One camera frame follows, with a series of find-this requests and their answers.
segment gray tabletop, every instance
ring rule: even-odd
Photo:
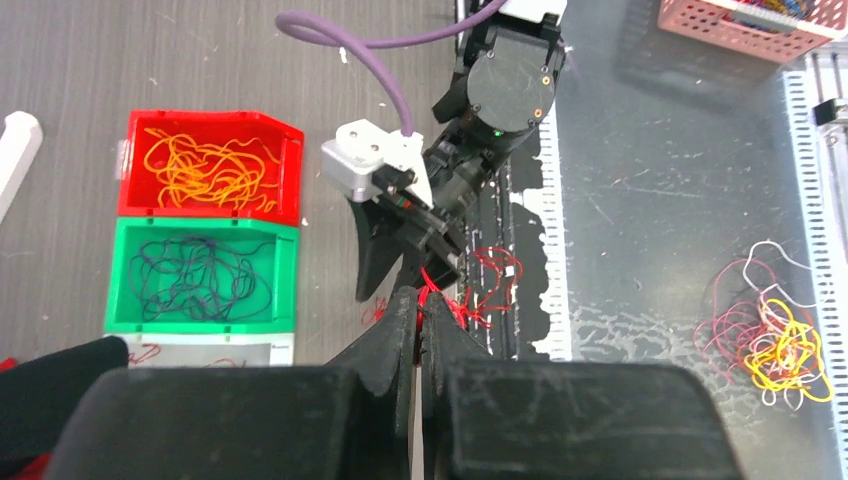
[[[324,361],[361,333],[353,219],[319,178],[318,152],[343,123],[367,117],[394,129],[398,120],[358,62],[278,33],[273,19],[286,9],[373,36],[454,19],[448,0],[0,3],[0,113],[30,112],[45,135],[0,227],[0,357],[31,359],[102,334],[115,147],[130,110],[145,108],[258,110],[305,132],[296,361]],[[446,40],[380,54],[428,138],[453,47]]]
[[[659,2],[570,2],[559,86],[575,359],[671,362],[714,396],[752,479],[840,478],[829,405],[765,407],[695,347],[711,282],[755,242],[807,262],[781,72],[656,27]],[[802,302],[810,275],[774,261]],[[737,275],[717,308],[743,291]],[[706,342],[706,333],[701,338]]]

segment green plastic bin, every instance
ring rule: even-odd
[[[150,273],[152,270],[148,269],[142,277],[140,265],[148,261],[151,249],[159,248],[161,242],[186,236],[202,236],[214,241],[220,248],[225,247],[239,253],[253,252],[247,258],[250,261],[253,283],[259,287],[249,296],[237,297],[225,319],[198,318],[202,317],[202,314],[198,315],[196,310],[195,313],[166,311],[167,309],[159,307],[159,299],[163,297],[145,294],[170,289],[175,283],[179,284],[181,278],[185,278],[171,274],[170,270],[164,267],[157,268],[155,273]],[[162,334],[294,332],[298,240],[297,229],[259,220],[119,218],[115,229],[115,253],[104,330],[106,333]],[[148,257],[141,257],[142,251]],[[227,261],[237,263],[236,257]],[[215,265],[207,271],[212,270],[222,279],[220,283],[227,282],[226,278],[230,273],[225,267],[219,268]],[[165,295],[174,294],[169,290]],[[151,303],[150,298],[156,298],[156,303]]]

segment white bracket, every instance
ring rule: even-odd
[[[404,137],[399,131],[387,133],[366,119],[357,120],[339,127],[336,138],[322,145],[324,174],[353,201],[364,202],[380,193],[371,183],[371,175],[380,167],[411,170],[415,181],[406,191],[432,208],[433,192],[421,156],[423,145],[420,133]]]
[[[568,6],[568,0],[509,0],[498,11],[533,23],[542,23],[545,15],[550,13],[559,17],[557,21],[559,25],[566,6]]]
[[[6,130],[0,137],[0,222],[15,199],[42,139],[41,125],[32,115],[14,112],[6,117]]]

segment orange string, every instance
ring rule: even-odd
[[[214,145],[198,144],[190,135],[168,135],[155,128],[145,128],[144,132],[159,139],[144,156],[144,167],[164,185],[157,199],[160,207],[165,206],[166,195],[176,207],[182,207],[187,200],[214,203],[219,207],[232,204],[237,209],[257,202],[256,209],[267,213],[277,205],[267,194],[259,192],[279,186],[278,183],[262,183],[264,161],[257,155],[231,148],[232,145],[244,148],[259,142],[268,158],[281,164],[259,138],[247,142],[233,139],[224,145]],[[168,149],[168,160],[164,166],[154,167],[150,159],[160,148]]]

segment pink plastic basket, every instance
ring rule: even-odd
[[[846,0],[816,0],[805,20],[736,0],[662,0],[659,16],[664,30],[779,63],[843,37],[846,21]]]

